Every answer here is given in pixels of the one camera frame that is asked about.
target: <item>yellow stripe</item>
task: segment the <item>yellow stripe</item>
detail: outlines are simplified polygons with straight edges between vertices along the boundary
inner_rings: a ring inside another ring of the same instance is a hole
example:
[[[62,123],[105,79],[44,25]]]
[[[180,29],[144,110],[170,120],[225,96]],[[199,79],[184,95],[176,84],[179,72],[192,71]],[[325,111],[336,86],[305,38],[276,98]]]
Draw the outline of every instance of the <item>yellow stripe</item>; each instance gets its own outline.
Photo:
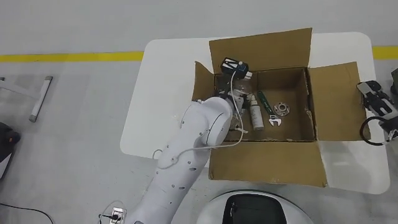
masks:
[[[142,51],[118,53],[48,54],[48,55],[0,55],[0,62],[129,62],[141,61]],[[377,60],[398,59],[398,46],[373,47]]]
[[[128,62],[141,61],[144,53],[86,53],[48,55],[0,55],[0,62]]]
[[[398,59],[398,46],[373,47],[373,58],[378,60]]]

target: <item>white table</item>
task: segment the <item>white table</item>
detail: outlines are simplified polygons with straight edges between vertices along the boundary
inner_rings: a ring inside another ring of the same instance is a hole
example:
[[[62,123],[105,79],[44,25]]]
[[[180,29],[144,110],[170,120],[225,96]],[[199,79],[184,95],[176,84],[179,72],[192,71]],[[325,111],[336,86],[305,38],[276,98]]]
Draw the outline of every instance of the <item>white table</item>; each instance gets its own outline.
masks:
[[[120,142],[123,153],[152,157],[177,132],[192,97],[194,61],[213,71],[208,42],[214,39],[153,40],[147,45]],[[371,42],[366,35],[313,34],[309,67],[346,62],[357,62],[361,81],[376,79]],[[369,127],[373,141],[384,139],[377,121],[371,121]],[[384,146],[363,141],[320,141],[320,147],[329,187],[369,194],[381,194],[389,188]]]

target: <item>bottle cap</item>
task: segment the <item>bottle cap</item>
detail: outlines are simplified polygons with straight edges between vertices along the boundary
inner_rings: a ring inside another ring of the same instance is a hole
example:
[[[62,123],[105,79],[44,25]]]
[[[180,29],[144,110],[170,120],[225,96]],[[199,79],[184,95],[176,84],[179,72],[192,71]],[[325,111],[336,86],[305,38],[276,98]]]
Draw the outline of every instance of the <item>bottle cap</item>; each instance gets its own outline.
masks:
[[[250,105],[258,105],[256,97],[252,94],[250,98]]]

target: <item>metal wrench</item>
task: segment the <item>metal wrench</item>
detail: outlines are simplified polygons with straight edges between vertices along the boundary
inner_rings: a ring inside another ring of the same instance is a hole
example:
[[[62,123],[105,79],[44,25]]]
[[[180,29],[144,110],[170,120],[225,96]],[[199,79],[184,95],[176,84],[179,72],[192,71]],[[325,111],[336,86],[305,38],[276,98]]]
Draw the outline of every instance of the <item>metal wrench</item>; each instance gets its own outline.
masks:
[[[271,126],[274,126],[274,123],[277,123],[278,126],[280,126],[282,120],[274,113],[274,110],[272,110],[271,105],[268,103],[266,96],[262,91],[257,92],[257,96],[259,97],[261,103],[264,105],[264,108],[266,109],[268,115],[269,115],[269,123]]]

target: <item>cardboard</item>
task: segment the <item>cardboard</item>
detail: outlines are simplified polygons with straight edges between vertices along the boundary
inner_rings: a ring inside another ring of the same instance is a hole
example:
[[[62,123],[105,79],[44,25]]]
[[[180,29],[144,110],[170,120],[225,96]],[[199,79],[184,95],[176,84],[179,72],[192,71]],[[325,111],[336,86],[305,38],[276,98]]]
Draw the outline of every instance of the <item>cardboard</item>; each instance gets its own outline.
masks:
[[[356,63],[308,68],[311,32],[300,29],[209,42],[215,74],[196,63],[193,100],[214,95],[223,79],[220,65],[229,57],[249,65],[253,92],[263,91],[272,105],[290,106],[281,126],[273,127],[260,104],[263,131],[252,130],[247,111],[243,123],[249,132],[242,143],[211,152],[210,179],[325,187],[317,141],[361,139],[359,127],[366,115],[356,89]],[[240,135],[230,131],[225,142],[237,141]]]

